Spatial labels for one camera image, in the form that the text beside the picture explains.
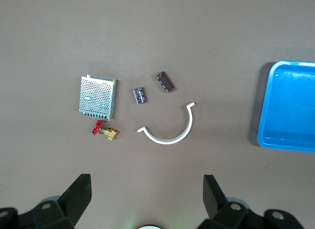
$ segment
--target gray background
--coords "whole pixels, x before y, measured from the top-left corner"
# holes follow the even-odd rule
[[[279,60],[315,61],[315,0],[0,0],[0,207],[20,213],[81,173],[93,198],[78,229],[206,217],[204,174],[262,215],[314,227],[315,154],[259,147],[266,77]],[[166,71],[166,94],[155,75]],[[109,141],[78,112],[81,76],[119,80]],[[145,87],[149,102],[135,104]],[[136,130],[146,125],[163,146]]]

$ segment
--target blue plastic bin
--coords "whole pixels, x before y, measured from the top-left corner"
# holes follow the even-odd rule
[[[315,63],[272,66],[257,140],[265,148],[315,152]]]

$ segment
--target blue tray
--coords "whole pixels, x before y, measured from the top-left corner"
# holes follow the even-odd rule
[[[272,66],[257,140],[265,148],[315,152],[315,63]]]

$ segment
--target perforated metal case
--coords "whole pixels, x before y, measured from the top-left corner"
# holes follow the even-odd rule
[[[105,77],[82,77],[79,111],[90,117],[112,119],[116,83],[116,79]]]

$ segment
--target white curved handle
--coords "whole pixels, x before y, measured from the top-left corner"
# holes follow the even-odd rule
[[[195,103],[194,102],[191,102],[189,104],[186,105],[186,108],[188,110],[188,114],[189,114],[189,122],[188,122],[188,126],[186,127],[186,129],[184,130],[184,132],[182,134],[180,134],[178,137],[176,138],[173,138],[173,139],[159,139],[159,138],[156,138],[155,136],[153,136],[148,130],[146,127],[141,127],[138,129],[138,132],[144,132],[147,137],[154,141],[155,143],[158,143],[158,144],[175,144],[179,141],[181,141],[182,139],[184,139],[186,137],[186,135],[188,135],[190,129],[191,129],[191,126],[192,126],[192,112],[191,112],[191,107],[194,106]]]

